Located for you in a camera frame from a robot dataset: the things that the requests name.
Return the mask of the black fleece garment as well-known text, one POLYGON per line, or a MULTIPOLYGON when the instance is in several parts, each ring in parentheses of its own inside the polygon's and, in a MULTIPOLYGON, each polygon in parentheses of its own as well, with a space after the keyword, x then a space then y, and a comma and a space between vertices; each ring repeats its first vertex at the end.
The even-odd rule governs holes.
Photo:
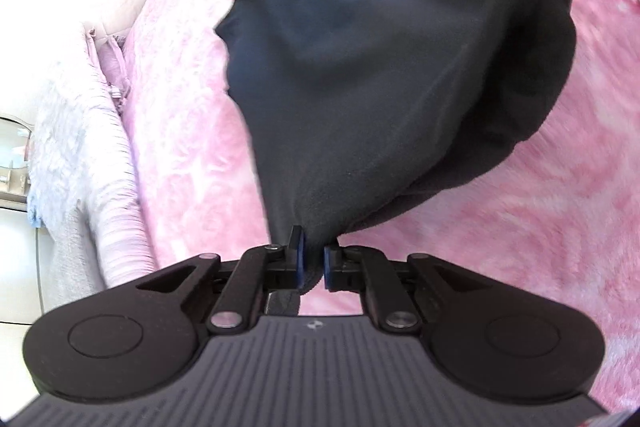
POLYGON ((504 161, 570 72, 567 0, 235 0, 216 29, 270 237, 323 248, 504 161))

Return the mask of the striped lilac pillow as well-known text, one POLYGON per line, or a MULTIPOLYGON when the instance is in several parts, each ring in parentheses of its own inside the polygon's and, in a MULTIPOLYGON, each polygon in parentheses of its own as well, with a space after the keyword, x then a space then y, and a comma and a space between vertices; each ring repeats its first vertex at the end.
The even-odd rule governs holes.
POLYGON ((129 139, 101 71, 55 89, 29 146, 32 225, 46 229, 44 310, 154 272, 129 139))

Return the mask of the pink floral bed blanket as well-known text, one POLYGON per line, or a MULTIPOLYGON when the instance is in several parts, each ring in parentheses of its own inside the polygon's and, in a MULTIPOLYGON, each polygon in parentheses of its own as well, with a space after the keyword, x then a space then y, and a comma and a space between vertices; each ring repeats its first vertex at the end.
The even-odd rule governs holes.
MULTIPOLYGON (((138 185, 108 285, 213 251, 239 257, 267 225, 227 51, 214 27, 232 0, 147 0, 99 46, 122 93, 138 185)), ((575 306, 599 324, 594 385, 611 410, 639 404, 639 0, 574 0, 567 85, 532 138, 488 174, 384 225, 352 233, 393 258, 425 251, 575 306)))

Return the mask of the white wardrobe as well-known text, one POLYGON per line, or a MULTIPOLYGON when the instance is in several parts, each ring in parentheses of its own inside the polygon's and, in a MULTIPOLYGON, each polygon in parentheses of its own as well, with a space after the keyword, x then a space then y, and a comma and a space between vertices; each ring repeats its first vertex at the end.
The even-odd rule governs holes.
POLYGON ((26 332, 43 313, 40 262, 50 253, 46 229, 26 213, 1 210, 1 369, 11 386, 36 393, 22 355, 26 332))

